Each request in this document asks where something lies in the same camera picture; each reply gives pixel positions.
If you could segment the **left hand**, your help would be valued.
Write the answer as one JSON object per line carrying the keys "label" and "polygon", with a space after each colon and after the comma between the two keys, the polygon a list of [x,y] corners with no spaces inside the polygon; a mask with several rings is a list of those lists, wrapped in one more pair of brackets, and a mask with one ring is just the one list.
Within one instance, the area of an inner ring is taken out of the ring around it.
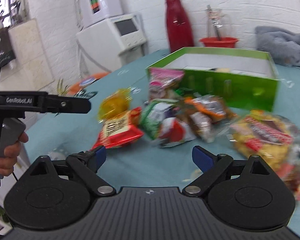
{"label": "left hand", "polygon": [[28,142],[28,140],[28,135],[23,132],[13,145],[4,149],[4,157],[0,157],[0,175],[7,177],[13,173],[17,157],[21,152],[21,144]]}

